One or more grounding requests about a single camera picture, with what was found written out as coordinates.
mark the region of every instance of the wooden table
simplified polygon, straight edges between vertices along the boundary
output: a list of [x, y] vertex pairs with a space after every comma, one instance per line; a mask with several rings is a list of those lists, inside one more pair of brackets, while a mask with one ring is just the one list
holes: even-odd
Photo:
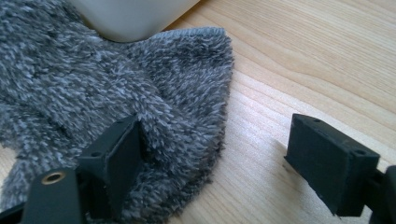
[[[170, 223], [367, 223], [333, 217], [285, 162], [293, 113], [323, 119], [396, 164], [393, 0], [203, 0], [169, 29], [219, 26], [235, 69], [213, 183]], [[0, 150], [0, 178], [13, 162]]]

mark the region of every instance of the black bracket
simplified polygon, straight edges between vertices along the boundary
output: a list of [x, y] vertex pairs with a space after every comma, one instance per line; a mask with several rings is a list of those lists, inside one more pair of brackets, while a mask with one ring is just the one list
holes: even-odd
[[61, 168], [38, 176], [26, 203], [0, 214], [0, 223], [67, 223], [118, 220], [124, 199], [143, 162], [135, 116], [118, 120], [78, 157], [76, 170]]
[[308, 182], [333, 214], [370, 223], [396, 223], [396, 166], [376, 170], [379, 155], [326, 122], [294, 114], [286, 161]]

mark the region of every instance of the light wood surface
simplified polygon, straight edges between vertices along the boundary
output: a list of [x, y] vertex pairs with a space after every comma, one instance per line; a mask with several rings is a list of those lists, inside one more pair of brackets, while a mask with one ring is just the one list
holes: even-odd
[[[292, 113], [396, 164], [394, 0], [203, 0], [168, 29], [219, 26], [235, 69], [213, 183], [170, 223], [367, 223], [333, 217], [285, 162]], [[13, 161], [0, 149], [0, 178]]]

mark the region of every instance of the white object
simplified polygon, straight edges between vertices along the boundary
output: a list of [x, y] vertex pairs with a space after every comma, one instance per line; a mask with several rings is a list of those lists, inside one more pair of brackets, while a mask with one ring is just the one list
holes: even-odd
[[183, 15], [199, 0], [69, 0], [86, 23], [116, 42], [146, 39]]

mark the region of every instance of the black clamp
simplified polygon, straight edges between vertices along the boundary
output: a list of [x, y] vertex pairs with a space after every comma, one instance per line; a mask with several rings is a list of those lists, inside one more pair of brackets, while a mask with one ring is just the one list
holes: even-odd
[[78, 157], [78, 168], [50, 170], [32, 183], [26, 203], [0, 214], [0, 223], [86, 223], [120, 218], [142, 168], [135, 116], [112, 124]]
[[396, 166], [376, 170], [379, 155], [320, 119], [294, 114], [286, 161], [333, 214], [396, 223]]

